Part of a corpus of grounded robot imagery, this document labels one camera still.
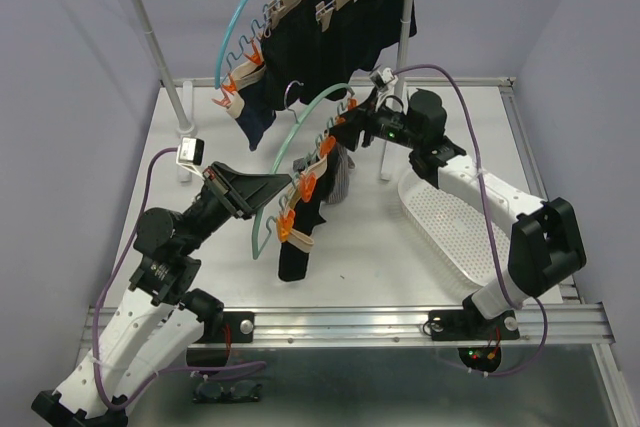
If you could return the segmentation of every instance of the orange clip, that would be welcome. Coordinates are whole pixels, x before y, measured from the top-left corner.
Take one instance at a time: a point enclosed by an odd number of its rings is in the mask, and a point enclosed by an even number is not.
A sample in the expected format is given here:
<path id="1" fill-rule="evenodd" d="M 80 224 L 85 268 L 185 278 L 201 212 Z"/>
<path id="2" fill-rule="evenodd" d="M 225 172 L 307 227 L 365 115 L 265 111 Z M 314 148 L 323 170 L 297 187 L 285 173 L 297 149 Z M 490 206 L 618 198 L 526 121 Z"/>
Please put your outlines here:
<path id="1" fill-rule="evenodd" d="M 225 109 L 228 109 L 229 106 L 231 105 L 231 98 L 227 95 L 226 89 L 222 89 L 222 95 L 223 95 L 222 100 L 216 100 L 216 99 L 211 99 L 211 100 L 213 100 L 214 103 L 224 107 Z"/>
<path id="2" fill-rule="evenodd" d="M 238 91 L 238 87 L 236 87 L 236 82 L 235 80 L 233 80 L 233 77 L 231 77 L 231 74 L 229 74 L 229 84 L 227 85 L 222 84 L 220 87 L 222 87 L 223 90 L 226 90 L 230 94 L 233 94 Z"/>
<path id="3" fill-rule="evenodd" d="M 320 144 L 320 158 L 326 157 L 326 155 L 331 152 L 331 150 L 336 145 L 336 138 L 333 135 L 330 135 L 326 139 L 322 141 Z"/>
<path id="4" fill-rule="evenodd" d="M 311 174 L 300 174 L 300 181 L 298 183 L 298 190 L 300 191 L 300 197 L 302 200 L 307 203 L 311 200 L 311 196 L 313 195 L 313 190 L 316 188 L 316 174 L 311 172 Z"/>
<path id="5" fill-rule="evenodd" d="M 284 243 L 289 238 L 291 229 L 293 229 L 293 220 L 296 217 L 296 212 L 289 209 L 287 215 L 280 214 L 276 219 L 276 225 L 278 226 L 278 239 Z"/>
<path id="6" fill-rule="evenodd" d="M 253 54 L 251 54 L 251 55 L 244 54 L 244 56 L 247 59 L 249 59 L 251 62 L 253 62 L 254 64 L 262 65 L 262 55 L 260 54 L 260 51 L 256 47 L 256 43 L 255 43 L 254 39 L 251 39 L 251 48 L 253 49 Z"/>

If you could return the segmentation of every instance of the gray floor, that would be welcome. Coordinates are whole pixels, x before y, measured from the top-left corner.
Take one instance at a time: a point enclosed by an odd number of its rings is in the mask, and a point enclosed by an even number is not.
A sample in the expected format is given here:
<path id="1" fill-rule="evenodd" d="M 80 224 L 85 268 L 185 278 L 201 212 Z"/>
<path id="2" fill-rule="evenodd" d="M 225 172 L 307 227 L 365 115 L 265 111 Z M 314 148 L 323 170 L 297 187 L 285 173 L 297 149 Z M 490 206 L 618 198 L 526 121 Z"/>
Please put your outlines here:
<path id="1" fill-rule="evenodd" d="M 531 348 L 503 350 L 501 369 Z M 146 393 L 132 427 L 165 426 L 614 426 L 589 346 L 547 347 L 518 375 L 483 379 L 444 364 L 432 349 L 282 350 L 236 353 L 266 360 L 257 404 L 192 405 L 197 379 L 168 375 Z M 457 352 L 440 351 L 455 360 Z"/>

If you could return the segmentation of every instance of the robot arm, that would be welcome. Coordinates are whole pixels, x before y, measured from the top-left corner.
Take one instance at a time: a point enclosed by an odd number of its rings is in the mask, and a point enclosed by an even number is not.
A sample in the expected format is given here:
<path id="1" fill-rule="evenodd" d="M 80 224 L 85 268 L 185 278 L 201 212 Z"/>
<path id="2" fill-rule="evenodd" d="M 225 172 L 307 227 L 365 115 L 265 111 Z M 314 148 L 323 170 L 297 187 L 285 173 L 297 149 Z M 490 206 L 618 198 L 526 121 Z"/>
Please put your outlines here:
<path id="1" fill-rule="evenodd" d="M 203 179 L 184 213 L 152 208 L 137 223 L 134 249 L 143 257 L 99 340 L 102 386 L 119 407 L 131 404 L 128 399 L 144 390 L 149 375 L 200 338 L 203 323 L 215 331 L 222 322 L 220 301 L 198 289 L 187 292 L 201 264 L 189 254 L 232 216 L 251 218 L 291 182 L 286 174 L 241 174 L 218 162 Z M 126 426 L 124 409 L 107 411 L 101 400 L 96 362 L 92 350 L 54 391 L 41 392 L 32 409 L 54 427 Z"/>
<path id="2" fill-rule="evenodd" d="M 433 187 L 454 195 L 483 212 L 475 163 L 445 135 L 447 113 L 435 93 L 418 90 L 405 112 L 385 105 L 389 81 L 374 74 L 370 96 L 343 114 L 329 131 L 349 150 L 362 140 L 368 147 L 378 137 L 411 149 L 409 162 Z M 571 205 L 563 199 L 547 202 L 521 192 L 491 173 L 483 172 L 489 206 L 496 225 L 511 238 L 509 262 L 503 272 L 509 297 L 521 304 L 538 297 L 586 263 L 580 231 Z M 463 310 L 432 312 L 441 332 L 433 340 L 487 338 L 501 315 L 511 309 L 497 279 L 463 302 Z"/>

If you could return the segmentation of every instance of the screw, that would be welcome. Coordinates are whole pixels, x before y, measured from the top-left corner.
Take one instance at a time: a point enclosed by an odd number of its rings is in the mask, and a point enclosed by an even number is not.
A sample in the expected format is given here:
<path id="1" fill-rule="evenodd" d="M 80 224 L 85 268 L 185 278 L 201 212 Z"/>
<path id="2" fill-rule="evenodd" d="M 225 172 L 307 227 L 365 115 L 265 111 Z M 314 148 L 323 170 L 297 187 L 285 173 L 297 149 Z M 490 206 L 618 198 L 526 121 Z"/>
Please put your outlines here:
<path id="1" fill-rule="evenodd" d="M 240 332 L 242 332 L 245 335 L 248 335 L 251 332 L 253 332 L 253 322 L 251 322 L 249 319 L 245 319 L 242 322 L 240 322 Z"/>
<path id="2" fill-rule="evenodd" d="M 510 332 L 515 332 L 516 330 L 518 330 L 518 321 L 513 317 L 507 317 L 506 319 L 504 319 L 504 326 Z"/>

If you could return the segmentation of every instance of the white basket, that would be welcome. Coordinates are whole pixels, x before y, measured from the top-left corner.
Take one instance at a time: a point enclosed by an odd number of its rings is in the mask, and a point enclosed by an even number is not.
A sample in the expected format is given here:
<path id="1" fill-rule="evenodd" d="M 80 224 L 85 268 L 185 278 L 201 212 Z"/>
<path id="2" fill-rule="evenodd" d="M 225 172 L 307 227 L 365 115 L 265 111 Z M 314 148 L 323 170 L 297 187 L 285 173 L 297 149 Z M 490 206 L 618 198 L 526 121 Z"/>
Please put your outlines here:
<path id="1" fill-rule="evenodd" d="M 462 200 L 432 187 L 413 170 L 398 182 L 405 215 L 438 250 L 447 265 L 482 287 L 496 276 L 484 216 Z M 500 265 L 509 258 L 509 239 L 493 224 Z"/>

